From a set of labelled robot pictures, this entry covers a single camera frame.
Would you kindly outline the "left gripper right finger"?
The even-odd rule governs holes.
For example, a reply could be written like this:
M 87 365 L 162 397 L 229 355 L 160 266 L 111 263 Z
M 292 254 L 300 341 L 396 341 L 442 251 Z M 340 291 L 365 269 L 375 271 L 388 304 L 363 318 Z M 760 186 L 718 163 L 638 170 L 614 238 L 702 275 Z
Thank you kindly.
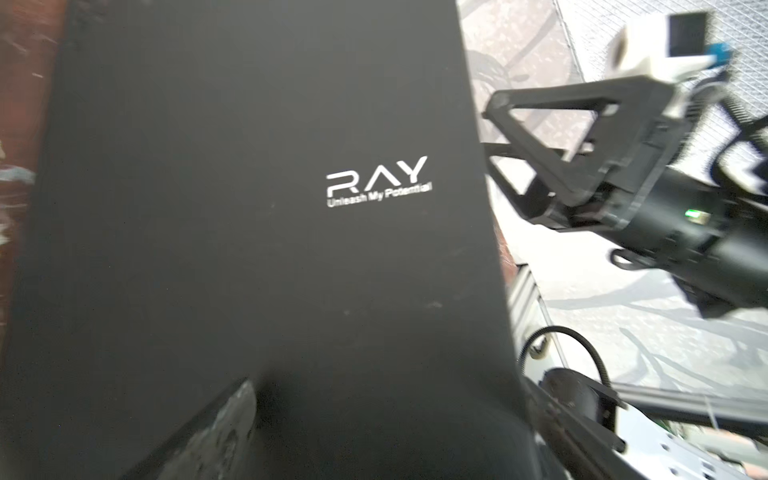
M 574 479 L 645 479 L 620 456 L 624 442 L 575 414 L 531 380 L 524 381 L 534 429 Z

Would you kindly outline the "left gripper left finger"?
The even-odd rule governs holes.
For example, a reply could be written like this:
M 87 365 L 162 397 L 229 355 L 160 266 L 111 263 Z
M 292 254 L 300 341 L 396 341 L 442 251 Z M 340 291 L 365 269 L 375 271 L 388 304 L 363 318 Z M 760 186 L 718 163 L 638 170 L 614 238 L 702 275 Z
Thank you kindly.
M 124 479 L 240 479 L 257 413 L 253 382 L 225 388 Z

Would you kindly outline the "black folder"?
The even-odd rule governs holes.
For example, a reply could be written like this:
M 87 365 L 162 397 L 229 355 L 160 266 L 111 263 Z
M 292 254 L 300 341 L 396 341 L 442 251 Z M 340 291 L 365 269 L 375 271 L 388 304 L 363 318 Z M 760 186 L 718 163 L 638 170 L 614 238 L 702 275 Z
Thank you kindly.
M 254 479 L 537 479 L 452 1 L 72 1 L 1 370 L 19 479 L 227 388 Z

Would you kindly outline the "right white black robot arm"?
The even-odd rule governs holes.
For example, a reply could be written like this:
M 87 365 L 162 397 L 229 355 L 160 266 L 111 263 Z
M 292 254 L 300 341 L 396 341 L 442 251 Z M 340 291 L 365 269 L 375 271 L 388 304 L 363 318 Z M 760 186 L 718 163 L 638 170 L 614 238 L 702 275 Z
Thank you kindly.
M 614 244 L 624 270 L 668 272 L 704 318 L 767 304 L 767 208 L 719 166 L 705 184 L 672 167 L 689 122 L 665 114 L 674 88 L 645 77 L 499 90 L 483 116 L 502 134 L 484 147 L 487 170 L 525 220 L 589 231 Z M 565 160 L 513 115 L 584 110 L 590 150 Z

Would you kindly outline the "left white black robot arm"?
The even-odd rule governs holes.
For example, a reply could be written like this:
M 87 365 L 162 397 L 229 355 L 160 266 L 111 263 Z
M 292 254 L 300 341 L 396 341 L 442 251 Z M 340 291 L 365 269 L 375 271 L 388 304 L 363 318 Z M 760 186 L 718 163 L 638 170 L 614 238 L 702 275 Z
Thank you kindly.
M 596 378 L 410 333 L 241 378 L 129 479 L 744 479 Z

